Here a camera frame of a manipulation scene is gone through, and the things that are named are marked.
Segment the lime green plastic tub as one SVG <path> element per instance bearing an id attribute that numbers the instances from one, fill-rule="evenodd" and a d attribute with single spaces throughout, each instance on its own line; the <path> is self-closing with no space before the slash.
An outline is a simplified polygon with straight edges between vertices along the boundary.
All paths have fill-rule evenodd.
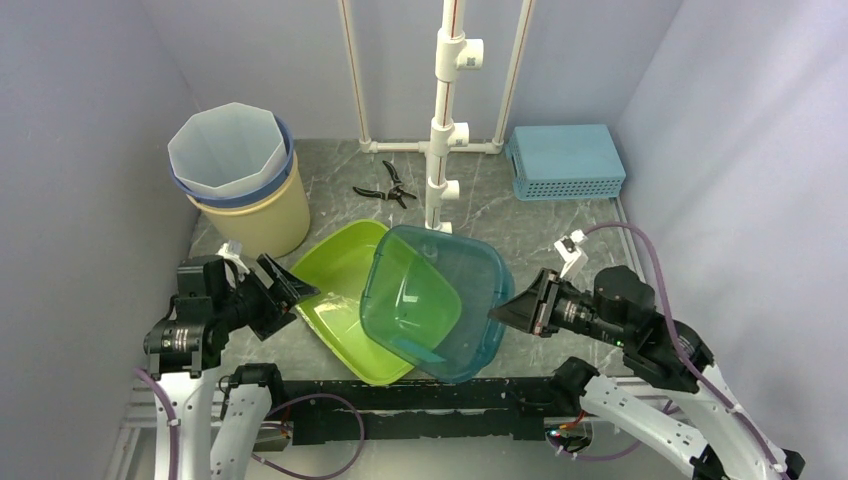
<path id="1" fill-rule="evenodd" d="M 457 324 L 456 289 L 397 229 L 356 220 L 321 240 L 292 267 L 320 294 L 300 303 L 306 323 L 360 380 L 389 385 L 419 360 L 371 334 L 409 333 L 417 353 L 437 347 Z"/>

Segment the teal translucent plastic tub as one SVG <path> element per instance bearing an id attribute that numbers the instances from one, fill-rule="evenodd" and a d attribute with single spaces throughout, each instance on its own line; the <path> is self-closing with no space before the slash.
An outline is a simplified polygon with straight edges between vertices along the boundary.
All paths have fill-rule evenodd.
<path id="1" fill-rule="evenodd" d="M 505 328 L 491 309 L 514 294 L 489 243 L 411 225 L 390 228 L 373 255 L 359 316 L 369 339 L 442 383 L 475 377 Z"/>

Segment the light blue perforated basket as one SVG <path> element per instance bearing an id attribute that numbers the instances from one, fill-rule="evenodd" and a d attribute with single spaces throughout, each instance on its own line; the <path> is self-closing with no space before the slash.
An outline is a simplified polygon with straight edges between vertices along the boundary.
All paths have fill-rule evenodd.
<path id="1" fill-rule="evenodd" d="M 615 198 L 626 179 L 604 124 L 516 127 L 504 152 L 522 201 Z"/>

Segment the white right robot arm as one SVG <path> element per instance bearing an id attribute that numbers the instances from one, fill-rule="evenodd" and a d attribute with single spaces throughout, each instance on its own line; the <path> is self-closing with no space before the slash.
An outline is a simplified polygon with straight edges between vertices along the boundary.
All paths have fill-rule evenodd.
<path id="1" fill-rule="evenodd" d="M 737 403 L 711 350 L 689 326 L 656 309 L 654 289 L 626 266 L 601 270 L 581 292 L 543 268 L 490 318 L 547 338 L 568 330 L 618 347 L 624 364 L 685 415 L 679 421 L 568 358 L 548 381 L 555 410 L 604 419 L 692 479 L 797 479 L 806 462 L 768 440 Z"/>

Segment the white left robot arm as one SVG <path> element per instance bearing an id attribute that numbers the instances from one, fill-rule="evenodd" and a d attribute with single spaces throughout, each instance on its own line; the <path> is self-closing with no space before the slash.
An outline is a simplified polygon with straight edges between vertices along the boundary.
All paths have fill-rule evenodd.
<path id="1" fill-rule="evenodd" d="M 232 332 L 266 340 L 292 323 L 295 307 L 319 294 L 262 254 L 257 269 L 221 255 L 177 268 L 168 314 L 146 334 L 138 377 L 154 395 L 158 479 L 242 479 L 257 435 L 289 396 L 274 363 L 221 371 Z"/>

